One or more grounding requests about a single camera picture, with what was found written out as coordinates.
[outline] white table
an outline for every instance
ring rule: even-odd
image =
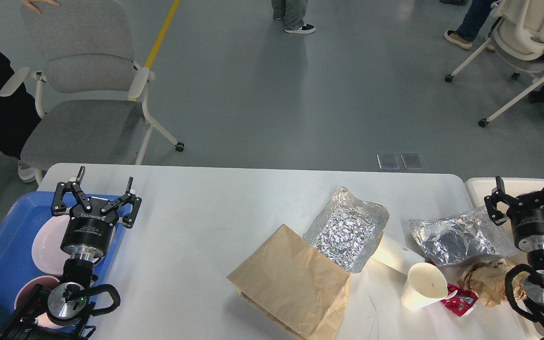
[[[527,194],[532,191],[538,191],[544,187],[544,179],[540,178],[503,178],[505,187],[503,190],[510,196],[516,197],[522,194]],[[474,206],[484,205],[484,196],[488,196],[492,193],[492,190],[496,187],[496,180],[492,177],[471,178],[465,182],[467,192],[471,198],[471,202]],[[500,203],[497,205],[499,210],[507,211],[507,205]],[[503,225],[507,235],[513,238],[511,232],[511,222],[507,221]],[[527,263],[526,253],[519,252],[516,256],[510,258],[514,263]],[[525,310],[523,303],[520,303],[520,308]],[[519,316],[522,322],[522,327],[529,340],[538,340],[544,336],[544,329],[538,323],[532,323],[531,321]]]
[[[39,190],[53,191],[79,166],[54,165]],[[410,218],[471,209],[462,181],[442,174],[88,164],[82,188],[120,195],[129,176],[143,204],[107,278],[119,290],[121,306],[90,320],[98,326],[94,340],[292,339],[239,297],[225,276],[281,224],[303,234],[337,187],[386,206],[384,232],[412,249]],[[370,260],[352,276],[337,339],[525,338],[507,304],[477,306],[464,318],[440,303],[407,310],[399,299],[405,279]]]

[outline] gray floor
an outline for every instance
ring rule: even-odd
[[[143,64],[172,1],[120,2]],[[17,7],[0,2],[0,49],[13,67],[39,69]],[[443,81],[468,56],[442,38],[466,10],[436,0],[318,0],[306,16],[317,32],[289,35],[267,0],[182,1],[153,64],[151,109],[186,150],[154,135],[144,164],[379,171],[378,153],[420,153],[423,172],[544,178],[544,104],[521,101],[488,128],[476,124],[529,77],[510,80],[512,69],[483,52]],[[45,109],[102,94],[48,88]],[[15,166],[0,153],[0,222],[36,189]]]

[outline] crumpled brown paper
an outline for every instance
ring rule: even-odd
[[[335,338],[349,279],[349,273],[284,224],[228,275],[251,305],[305,340]]]
[[[484,306],[490,308],[498,306],[501,301],[507,301],[505,295],[505,275],[513,267],[504,262],[478,262],[470,265],[458,280],[458,284],[472,290]],[[525,299],[526,293],[522,288],[522,281],[527,277],[523,272],[513,279],[513,295],[515,299]]]

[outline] aluminum foil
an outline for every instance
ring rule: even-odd
[[[375,252],[388,219],[384,206],[361,201],[339,187],[304,239],[349,273],[359,273]]]
[[[410,220],[413,238],[438,265],[513,256],[518,250],[503,227],[494,225],[485,207],[437,221]]]

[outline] yellow floor line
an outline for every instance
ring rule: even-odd
[[[175,14],[175,10],[178,9],[179,0],[173,0],[173,4],[171,8],[169,9],[169,13],[167,13],[167,17],[165,18],[165,22],[162,24],[162,27],[159,31],[159,34],[157,36],[157,39],[155,40],[155,44],[153,45],[153,48],[151,49],[150,54],[148,54],[148,58],[146,60],[146,63],[144,63],[144,67],[151,67],[153,65],[153,61],[155,60],[155,57],[157,56],[157,52],[159,47],[161,46],[162,39],[165,36],[165,33],[167,32],[167,28],[169,27],[169,23],[171,22],[171,19],[173,19],[173,15]],[[130,101],[134,102],[136,101],[136,98],[130,98]]]

